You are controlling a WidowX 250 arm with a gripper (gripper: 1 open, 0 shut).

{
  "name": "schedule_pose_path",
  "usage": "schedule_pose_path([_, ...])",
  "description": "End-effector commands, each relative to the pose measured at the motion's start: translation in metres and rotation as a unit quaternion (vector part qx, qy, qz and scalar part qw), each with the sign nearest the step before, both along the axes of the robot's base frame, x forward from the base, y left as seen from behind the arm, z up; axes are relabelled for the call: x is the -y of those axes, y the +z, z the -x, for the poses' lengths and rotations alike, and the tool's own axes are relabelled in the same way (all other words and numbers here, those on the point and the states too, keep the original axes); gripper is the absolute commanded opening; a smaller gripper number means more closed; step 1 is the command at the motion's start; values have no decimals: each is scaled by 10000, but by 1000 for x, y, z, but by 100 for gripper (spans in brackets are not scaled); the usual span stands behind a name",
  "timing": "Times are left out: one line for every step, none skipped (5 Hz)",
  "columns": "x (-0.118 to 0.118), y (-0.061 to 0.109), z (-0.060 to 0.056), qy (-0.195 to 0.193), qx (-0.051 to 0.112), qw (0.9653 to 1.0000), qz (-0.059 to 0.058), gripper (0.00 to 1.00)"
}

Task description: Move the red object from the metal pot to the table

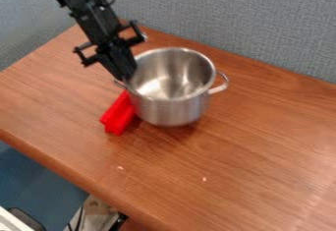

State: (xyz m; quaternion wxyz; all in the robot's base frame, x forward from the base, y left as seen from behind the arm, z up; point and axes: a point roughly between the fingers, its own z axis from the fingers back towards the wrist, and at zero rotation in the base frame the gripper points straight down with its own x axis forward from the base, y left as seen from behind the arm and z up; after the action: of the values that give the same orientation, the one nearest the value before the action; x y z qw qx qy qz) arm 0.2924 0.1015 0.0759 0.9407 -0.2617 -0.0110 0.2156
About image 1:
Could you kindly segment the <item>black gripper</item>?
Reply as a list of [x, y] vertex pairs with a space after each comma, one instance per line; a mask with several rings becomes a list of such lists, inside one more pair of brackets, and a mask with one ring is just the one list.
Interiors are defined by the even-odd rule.
[[106, 0], [66, 0], [66, 5], [88, 37], [73, 49], [82, 65], [100, 62], [118, 81], [130, 78], [136, 62], [129, 49], [146, 40], [136, 21], [122, 24]]

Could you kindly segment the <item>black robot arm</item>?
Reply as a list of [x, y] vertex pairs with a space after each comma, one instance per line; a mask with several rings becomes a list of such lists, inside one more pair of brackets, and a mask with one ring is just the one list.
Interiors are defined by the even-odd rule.
[[126, 80], [136, 71], [130, 48], [146, 40], [136, 21], [122, 23], [112, 5], [116, 0], [56, 0], [66, 7], [88, 41], [73, 48], [81, 64], [100, 63], [118, 80]]

